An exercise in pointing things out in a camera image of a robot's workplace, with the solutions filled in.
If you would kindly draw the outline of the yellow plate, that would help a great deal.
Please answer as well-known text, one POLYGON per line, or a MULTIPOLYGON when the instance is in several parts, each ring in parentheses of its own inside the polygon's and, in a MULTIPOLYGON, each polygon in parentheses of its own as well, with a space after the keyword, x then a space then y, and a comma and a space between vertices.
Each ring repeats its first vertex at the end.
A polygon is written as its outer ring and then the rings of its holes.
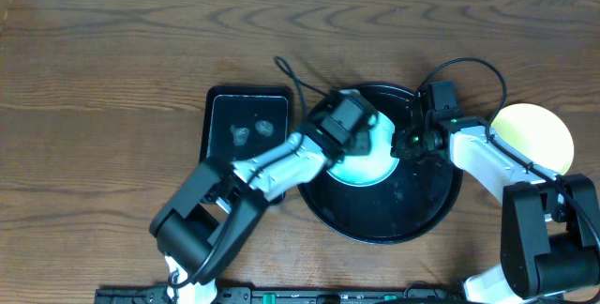
POLYGON ((513 148, 534 163, 565 175, 575 147, 568 127, 552 111, 530 103, 503 107, 491 127, 513 148))

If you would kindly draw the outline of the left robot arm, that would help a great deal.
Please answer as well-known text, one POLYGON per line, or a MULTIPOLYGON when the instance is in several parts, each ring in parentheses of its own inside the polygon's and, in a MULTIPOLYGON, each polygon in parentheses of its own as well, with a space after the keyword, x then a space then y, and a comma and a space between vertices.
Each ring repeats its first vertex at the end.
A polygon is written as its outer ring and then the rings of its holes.
POLYGON ((248 160, 203 161, 158 211, 149 232, 170 270, 168 287, 185 303, 209 303, 272 201, 346 156, 370 153, 372 126, 308 121, 282 144, 248 160))

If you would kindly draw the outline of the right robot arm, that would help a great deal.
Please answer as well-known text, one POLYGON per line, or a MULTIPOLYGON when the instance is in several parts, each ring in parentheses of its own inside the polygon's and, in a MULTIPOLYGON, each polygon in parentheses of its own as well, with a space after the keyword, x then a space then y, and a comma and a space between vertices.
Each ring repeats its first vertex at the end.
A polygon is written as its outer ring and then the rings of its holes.
POLYGON ((502 205, 497 266, 463 282, 479 303, 560 303, 599 283, 599 204, 585 175, 529 162, 480 117, 414 121, 392 137, 392 155, 439 158, 473 176, 502 205))

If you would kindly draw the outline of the white plate with M stain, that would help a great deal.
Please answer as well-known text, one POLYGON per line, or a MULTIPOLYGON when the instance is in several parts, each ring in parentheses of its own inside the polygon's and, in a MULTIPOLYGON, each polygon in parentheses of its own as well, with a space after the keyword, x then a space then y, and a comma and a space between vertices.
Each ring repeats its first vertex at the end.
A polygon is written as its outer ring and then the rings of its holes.
POLYGON ((371 129, 372 150, 367 156, 346 156, 345 147, 332 158, 327 173, 336 181, 351 187, 368 187, 387 178, 398 166, 390 155, 395 125, 378 111, 378 122, 371 129))

